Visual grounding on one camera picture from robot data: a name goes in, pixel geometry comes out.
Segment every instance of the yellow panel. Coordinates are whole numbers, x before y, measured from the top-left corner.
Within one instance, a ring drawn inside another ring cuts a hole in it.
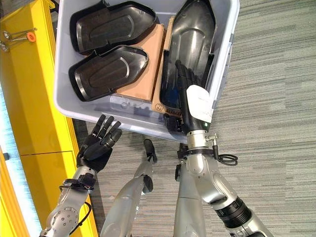
[[[1,210],[0,210],[0,236],[5,236],[5,237],[16,236],[14,230],[11,227],[11,223],[9,222],[7,210],[5,208],[5,204],[2,201],[2,198],[1,198]]]
[[[47,2],[37,0],[0,24],[9,32],[38,29],[36,43],[24,41],[0,54],[1,84],[19,153],[71,151],[66,119],[53,104],[55,41]]]
[[[36,0],[0,21],[1,30],[36,27],[37,41],[0,53],[0,80],[12,130],[39,220],[44,227],[54,209],[58,186],[76,169],[78,145],[70,118],[53,103],[55,38],[48,0]],[[81,217],[88,208],[81,209]],[[74,236],[97,237],[93,213]]]
[[[0,148],[0,199],[2,237],[29,237],[22,212]]]

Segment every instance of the black cable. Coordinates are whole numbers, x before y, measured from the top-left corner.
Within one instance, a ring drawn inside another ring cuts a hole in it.
[[[214,154],[214,158],[224,164],[224,165],[228,165],[228,166],[235,166],[238,164],[238,157],[234,156],[234,155],[230,155],[230,154],[218,154],[218,146],[214,145],[213,147],[213,154]]]
[[[92,207],[88,202],[84,202],[84,204],[86,204],[89,207],[88,213],[83,217],[83,219],[76,225],[76,227],[73,229],[73,231],[71,231],[69,233],[69,235],[71,235],[79,226],[82,226],[83,222],[87,219],[88,215],[90,214]]]
[[[229,166],[235,166],[238,164],[238,157],[230,154],[218,155],[217,161]]]

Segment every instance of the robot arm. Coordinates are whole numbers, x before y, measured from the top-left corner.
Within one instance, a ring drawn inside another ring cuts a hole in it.
[[[237,157],[225,155],[224,160],[223,155],[219,156],[216,136],[207,136],[208,127],[203,126],[206,123],[191,116],[186,90],[195,84],[197,78],[179,60],[176,61],[176,67],[182,130],[188,140],[188,150],[182,154],[182,162],[185,161],[186,170],[194,179],[198,194],[215,210],[232,237],[273,237],[220,174],[217,161],[236,165]]]
[[[66,179],[60,186],[61,194],[56,208],[49,214],[46,228],[40,237],[67,237],[78,226],[79,212],[88,194],[93,190],[95,175],[107,164],[112,153],[112,146],[120,138],[122,131],[118,129],[120,122],[116,122],[107,133],[107,129],[114,118],[109,117],[101,128],[105,116],[101,115],[92,133],[88,135],[77,155],[77,170],[72,179]]]

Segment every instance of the plastic storage bin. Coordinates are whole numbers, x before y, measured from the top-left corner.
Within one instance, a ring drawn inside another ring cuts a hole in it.
[[[55,60],[54,102],[57,109],[66,116],[85,121],[96,122],[101,114],[113,115],[119,120],[121,128],[163,139],[186,143],[186,137],[180,132],[170,133],[163,123],[163,114],[153,112],[149,102],[125,98],[116,94],[90,102],[82,102],[73,91],[68,70],[84,56],[74,51],[70,35],[69,21],[73,13],[96,4],[99,0],[61,0],[57,28]],[[114,5],[122,0],[110,0]],[[165,25],[170,16],[175,15],[185,0],[138,0],[139,3],[154,9],[160,22]],[[206,89],[214,98],[216,106],[224,88],[233,34],[239,12],[239,0],[210,0],[214,11],[217,30],[214,35],[214,59]]]

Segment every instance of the white label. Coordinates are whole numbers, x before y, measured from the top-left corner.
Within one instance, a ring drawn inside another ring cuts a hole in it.
[[[211,123],[213,99],[208,91],[198,85],[191,85],[187,89],[187,97],[190,114],[196,119]]]

